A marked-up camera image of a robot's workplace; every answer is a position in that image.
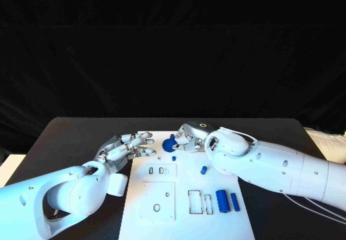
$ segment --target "table surface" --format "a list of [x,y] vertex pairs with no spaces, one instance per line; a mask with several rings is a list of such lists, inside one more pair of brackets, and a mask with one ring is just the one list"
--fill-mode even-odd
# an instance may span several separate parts
[[[99,146],[113,135],[137,131],[174,131],[193,120],[207,122],[214,128],[225,127],[246,133],[261,141],[284,145],[324,159],[294,119],[57,117],[47,124],[7,185],[90,161]],[[131,164],[129,161],[119,172],[126,176]],[[344,239],[343,224],[302,209],[282,194],[240,179],[237,181],[255,239]],[[294,197],[294,200],[315,209],[299,197]],[[124,204],[125,194],[122,197],[106,195],[96,212],[52,239],[118,239]]]

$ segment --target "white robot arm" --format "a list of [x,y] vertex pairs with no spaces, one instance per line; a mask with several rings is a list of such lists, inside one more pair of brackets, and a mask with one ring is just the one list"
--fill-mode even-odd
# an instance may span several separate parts
[[[116,172],[129,159],[155,155],[138,145],[152,144],[151,133],[112,137],[95,159],[0,188],[1,239],[49,239],[101,207],[106,194],[121,197],[128,177]],[[47,219],[43,200],[69,215]]]
[[187,122],[177,131],[188,143],[173,149],[204,151],[214,169],[261,188],[311,198],[346,211],[346,165],[318,159],[297,150],[258,141],[243,133],[201,122]]

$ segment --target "black backdrop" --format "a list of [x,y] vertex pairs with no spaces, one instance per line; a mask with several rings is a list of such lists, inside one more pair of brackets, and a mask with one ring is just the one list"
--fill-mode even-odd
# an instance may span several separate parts
[[295,118],[341,134],[337,8],[2,1],[0,146],[26,152],[54,117]]

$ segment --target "rectangular hole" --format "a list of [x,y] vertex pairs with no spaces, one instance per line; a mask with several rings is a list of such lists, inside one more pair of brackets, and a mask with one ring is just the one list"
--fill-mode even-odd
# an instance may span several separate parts
[[204,195],[204,196],[203,196],[203,200],[204,200],[204,211],[206,211],[206,215],[212,215],[212,214],[213,214],[213,207],[212,207],[212,198],[210,198],[210,195]]
[[188,214],[203,214],[200,191],[190,190],[188,194]]

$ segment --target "blue small part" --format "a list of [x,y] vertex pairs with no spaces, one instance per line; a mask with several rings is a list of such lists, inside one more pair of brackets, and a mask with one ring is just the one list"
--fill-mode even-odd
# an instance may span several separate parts
[[174,140],[174,134],[170,134],[170,138],[165,139],[161,143],[163,150],[168,153],[174,152],[175,149],[173,149],[171,146],[175,144],[177,144],[177,141]]
[[207,167],[206,167],[206,166],[203,166],[203,167],[201,167],[201,170],[200,170],[200,173],[204,175],[204,174],[206,174],[206,172],[207,172]]
[[227,199],[227,194],[225,190],[217,190],[216,191],[216,198],[217,198],[217,209],[220,213],[227,213],[230,212],[229,208],[229,199]]
[[233,210],[239,212],[239,206],[237,206],[237,201],[236,201],[236,194],[230,193],[230,198],[232,198],[232,205],[233,205]]

